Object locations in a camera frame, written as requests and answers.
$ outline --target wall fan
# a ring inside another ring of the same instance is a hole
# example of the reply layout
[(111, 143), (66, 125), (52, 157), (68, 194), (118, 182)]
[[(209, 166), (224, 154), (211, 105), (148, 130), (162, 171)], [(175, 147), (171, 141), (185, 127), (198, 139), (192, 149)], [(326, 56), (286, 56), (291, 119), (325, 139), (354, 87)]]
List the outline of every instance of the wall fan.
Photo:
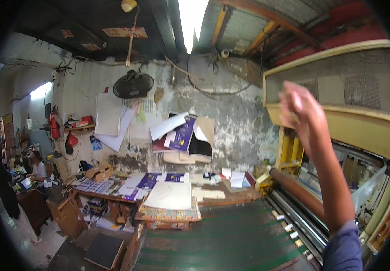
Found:
[(151, 76), (141, 72), (130, 70), (115, 83), (114, 94), (121, 99), (133, 99), (147, 97), (147, 92), (153, 87), (154, 80)]

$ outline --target navy blue sleeve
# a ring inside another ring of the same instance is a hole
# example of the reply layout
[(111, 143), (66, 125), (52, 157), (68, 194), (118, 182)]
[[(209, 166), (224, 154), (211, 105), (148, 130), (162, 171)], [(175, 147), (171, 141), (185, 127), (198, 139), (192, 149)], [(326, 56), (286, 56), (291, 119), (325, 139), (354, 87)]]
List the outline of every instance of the navy blue sleeve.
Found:
[(354, 221), (347, 221), (323, 252), (323, 271), (362, 271), (362, 247)]

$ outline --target hand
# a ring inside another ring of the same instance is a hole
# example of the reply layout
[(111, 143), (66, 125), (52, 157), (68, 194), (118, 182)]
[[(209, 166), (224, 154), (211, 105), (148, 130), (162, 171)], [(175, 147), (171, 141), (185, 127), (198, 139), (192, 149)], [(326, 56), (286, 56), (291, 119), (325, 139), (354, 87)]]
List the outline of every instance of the hand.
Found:
[(283, 85), (285, 91), (279, 93), (279, 118), (282, 125), (296, 130), (305, 153), (312, 160), (314, 155), (332, 145), (326, 115), (305, 87), (289, 81), (284, 81)]

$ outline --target white pants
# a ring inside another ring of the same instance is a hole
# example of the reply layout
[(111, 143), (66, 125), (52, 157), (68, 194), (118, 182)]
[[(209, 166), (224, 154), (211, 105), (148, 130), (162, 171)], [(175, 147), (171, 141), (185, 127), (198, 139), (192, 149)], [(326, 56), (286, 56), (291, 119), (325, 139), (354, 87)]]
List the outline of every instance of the white pants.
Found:
[(13, 219), (14, 223), (16, 223), (16, 226), (18, 226), (19, 229), (23, 231), (31, 241), (37, 242), (39, 238), (35, 234), (35, 231), (32, 228), (30, 221), (28, 220), (28, 216), (26, 216), (20, 204), (18, 203), (17, 205), (19, 206), (19, 217), (17, 219)]

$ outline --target brown roller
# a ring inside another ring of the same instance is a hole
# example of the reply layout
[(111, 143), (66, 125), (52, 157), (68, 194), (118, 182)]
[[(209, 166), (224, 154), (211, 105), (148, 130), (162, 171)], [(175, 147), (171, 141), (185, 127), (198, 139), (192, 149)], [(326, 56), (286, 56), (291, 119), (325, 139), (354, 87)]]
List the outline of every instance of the brown roller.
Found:
[(277, 181), (283, 189), (293, 195), (294, 198), (311, 210), (319, 219), (324, 221), (323, 204), (310, 192), (307, 192), (303, 187), (293, 181), (288, 174), (282, 173), (276, 168), (270, 170), (270, 176), (273, 180)]

